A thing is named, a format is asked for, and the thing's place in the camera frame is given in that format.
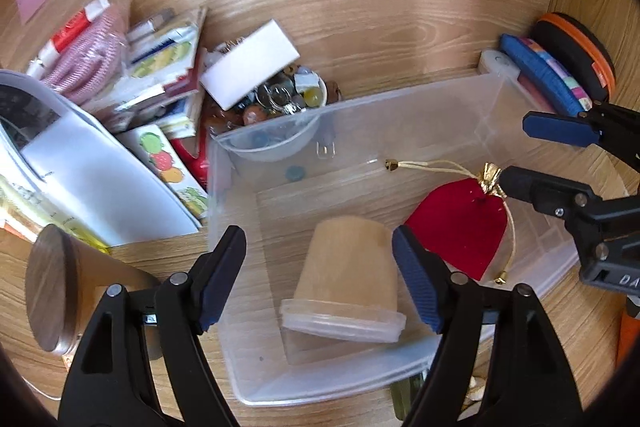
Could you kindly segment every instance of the tape roll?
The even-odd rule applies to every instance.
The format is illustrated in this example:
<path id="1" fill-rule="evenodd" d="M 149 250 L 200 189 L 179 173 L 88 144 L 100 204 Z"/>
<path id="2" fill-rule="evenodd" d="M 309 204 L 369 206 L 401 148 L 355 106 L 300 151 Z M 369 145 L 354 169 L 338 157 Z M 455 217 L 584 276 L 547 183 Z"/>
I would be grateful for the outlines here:
<path id="1" fill-rule="evenodd" d="M 546 13 L 530 37 L 556 58 L 590 98 L 604 102 L 613 94 L 616 71 L 604 45 L 576 19 L 561 12 Z"/>
<path id="2" fill-rule="evenodd" d="M 516 80 L 520 68 L 506 54 L 498 50 L 484 50 L 480 55 L 478 71 L 482 74 L 495 73 Z"/>

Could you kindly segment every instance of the plastic bowl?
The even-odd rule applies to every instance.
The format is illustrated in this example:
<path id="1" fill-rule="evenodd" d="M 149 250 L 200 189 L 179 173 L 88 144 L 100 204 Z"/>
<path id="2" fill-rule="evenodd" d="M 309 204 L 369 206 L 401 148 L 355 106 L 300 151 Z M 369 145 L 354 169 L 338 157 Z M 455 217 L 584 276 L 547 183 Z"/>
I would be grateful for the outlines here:
<path id="1" fill-rule="evenodd" d="M 326 92 L 326 84 L 319 78 L 319 87 L 322 91 L 322 103 L 320 107 L 324 107 L 326 105 L 327 100 L 327 92 Z M 318 131 L 318 127 L 320 125 L 319 116 L 311 116 L 313 109 L 308 111 L 310 121 L 305 124 L 302 129 L 300 129 L 293 136 L 283 140 L 279 143 L 274 143 L 272 145 L 268 145 L 266 147 L 260 148 L 236 148 L 231 145 L 225 144 L 223 147 L 237 154 L 241 158 L 245 160 L 250 160 L 254 162 L 278 162 L 280 160 L 284 160 L 284 158 L 289 158 L 294 154 L 303 150 L 306 145 L 312 140 L 312 138 L 316 135 Z"/>

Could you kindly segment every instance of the book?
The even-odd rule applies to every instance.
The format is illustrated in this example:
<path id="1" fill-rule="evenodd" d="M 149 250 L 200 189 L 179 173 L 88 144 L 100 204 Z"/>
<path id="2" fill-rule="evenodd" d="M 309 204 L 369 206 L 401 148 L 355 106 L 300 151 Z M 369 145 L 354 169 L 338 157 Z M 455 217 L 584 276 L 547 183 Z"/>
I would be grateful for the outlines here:
<path id="1" fill-rule="evenodd" d="M 181 100 L 191 97 L 193 99 L 192 103 L 197 103 L 195 95 L 202 91 L 200 75 L 204 67 L 206 53 L 206 49 L 199 49 L 196 54 L 195 67 L 191 68 L 187 74 L 180 77 L 173 84 L 160 86 L 160 89 L 150 88 L 146 91 L 146 95 L 141 94 L 137 99 L 131 100 L 119 108 L 112 118 L 103 123 L 104 126 L 112 133 L 117 134 L 162 117 L 169 111 L 169 107 L 174 110 L 174 105 Z M 200 117 L 199 109 L 194 117 L 196 120 Z"/>
<path id="2" fill-rule="evenodd" d="M 207 216 L 206 191 L 184 166 L 156 124 L 120 134 L 118 140 L 178 196 L 194 217 L 202 219 Z"/>
<path id="3" fill-rule="evenodd" d="M 196 93 L 174 102 L 162 117 L 154 121 L 169 140 L 196 135 L 205 93 L 201 85 Z"/>
<path id="4" fill-rule="evenodd" d="M 197 232 L 175 194 L 77 105 L 12 71 L 0 100 L 2 175 L 34 207 L 107 247 Z"/>
<path id="5" fill-rule="evenodd" d="M 82 109 L 94 115 L 109 131 L 121 132 L 127 128 L 124 122 L 128 125 L 130 118 L 138 112 L 132 108 L 141 107 L 142 103 L 145 103 L 143 107 L 146 108 L 156 102 L 156 97 L 164 97 L 159 103 L 166 105 L 170 103 L 168 98 L 174 97 L 177 100 L 175 97 L 184 95 L 178 86 L 182 85 L 181 81 L 188 83 L 185 77 L 189 76 L 190 70 L 201 60 L 196 56 L 205 16 L 205 7 L 177 15 L 175 19 L 179 22 L 178 25 L 188 23 L 192 30 L 188 33 L 188 40 L 174 42 L 140 62 L 130 64 L 113 84 L 82 104 Z M 162 28 L 159 36 L 153 34 L 150 38 L 162 41 L 166 37 L 167 28 L 172 28 L 172 25 Z M 167 94 L 167 89 L 170 90 L 173 84 L 177 84 L 173 86 L 176 91 Z"/>

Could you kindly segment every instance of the bead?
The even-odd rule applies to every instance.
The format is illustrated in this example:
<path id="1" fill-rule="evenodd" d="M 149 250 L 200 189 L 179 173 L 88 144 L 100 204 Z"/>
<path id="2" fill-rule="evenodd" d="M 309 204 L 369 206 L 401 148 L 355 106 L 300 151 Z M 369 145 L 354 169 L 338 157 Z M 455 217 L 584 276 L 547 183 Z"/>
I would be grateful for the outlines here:
<path id="1" fill-rule="evenodd" d="M 308 107 L 320 107 L 322 103 L 322 91 L 319 87 L 310 87 L 305 91 L 304 98 Z"/>
<path id="2" fill-rule="evenodd" d="M 297 68 L 298 67 L 295 64 L 291 64 L 284 68 L 282 70 L 282 73 L 286 74 L 287 76 L 292 76 L 296 72 Z"/>
<path id="3" fill-rule="evenodd" d="M 226 133 L 233 127 L 229 127 L 227 121 L 216 116 L 208 116 L 204 121 L 204 127 L 209 130 L 214 136 Z"/>
<path id="4" fill-rule="evenodd" d="M 300 165 L 292 165 L 284 173 L 284 177 L 290 182 L 299 182 L 306 176 L 306 170 Z"/>
<path id="5" fill-rule="evenodd" d="M 245 125 L 251 125 L 252 123 L 257 123 L 264 120 L 267 120 L 267 113 L 263 107 L 257 104 L 250 105 L 244 110 L 244 113 L 242 114 L 242 121 Z"/>
<path id="6" fill-rule="evenodd" d="M 293 78 L 296 83 L 296 91 L 300 94 L 320 85 L 320 77 L 315 73 L 296 73 Z"/>
<path id="7" fill-rule="evenodd" d="M 242 125 L 242 115 L 236 113 L 233 109 L 223 110 L 219 105 L 213 108 L 213 114 L 222 118 L 222 120 L 226 120 L 233 125 Z"/>
<path id="8" fill-rule="evenodd" d="M 291 103 L 298 108 L 298 111 L 306 107 L 305 97 L 299 94 L 295 94 L 291 97 Z"/>
<path id="9" fill-rule="evenodd" d="M 341 96 L 340 87 L 338 87 L 338 83 L 331 80 L 329 82 L 325 82 L 324 85 L 326 86 L 327 105 L 338 102 Z"/>

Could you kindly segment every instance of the snack package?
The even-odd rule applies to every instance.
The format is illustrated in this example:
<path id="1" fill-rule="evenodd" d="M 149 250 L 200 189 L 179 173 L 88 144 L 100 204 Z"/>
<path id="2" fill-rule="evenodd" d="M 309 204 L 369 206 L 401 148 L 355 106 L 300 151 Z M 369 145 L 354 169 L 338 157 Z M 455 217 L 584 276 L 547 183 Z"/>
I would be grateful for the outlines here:
<path id="1" fill-rule="evenodd" d="M 138 127 L 116 137 L 158 176 L 193 216 L 207 216 L 207 193 L 184 166 L 169 140 L 155 124 Z"/>
<path id="2" fill-rule="evenodd" d="M 77 105 L 106 89 L 126 66 L 130 0 L 94 0 L 41 49 L 28 74 Z"/>
<path id="3" fill-rule="evenodd" d="M 134 127 L 151 123 L 155 118 L 159 118 L 168 112 L 172 105 L 189 99 L 193 100 L 188 103 L 189 107 L 185 111 L 187 113 L 186 117 L 192 119 L 193 125 L 197 126 L 204 97 L 200 74 L 202 73 L 205 51 L 204 48 L 201 48 L 196 53 L 194 67 L 175 82 L 167 85 L 158 84 L 153 88 L 144 90 L 129 102 L 115 108 L 100 111 L 98 116 L 102 116 L 103 126 L 114 134 L 125 132 Z M 184 136 L 193 136 L 195 134 L 194 129 L 192 134 Z"/>
<path id="4" fill-rule="evenodd" d="M 109 89 L 82 108 L 111 132 L 125 130 L 137 113 L 131 110 L 134 106 L 162 97 L 170 86 L 187 77 L 196 66 L 205 15 L 204 7 L 189 10 L 177 15 L 176 21 L 169 22 L 158 32 L 135 42 L 128 54 L 126 71 Z"/>

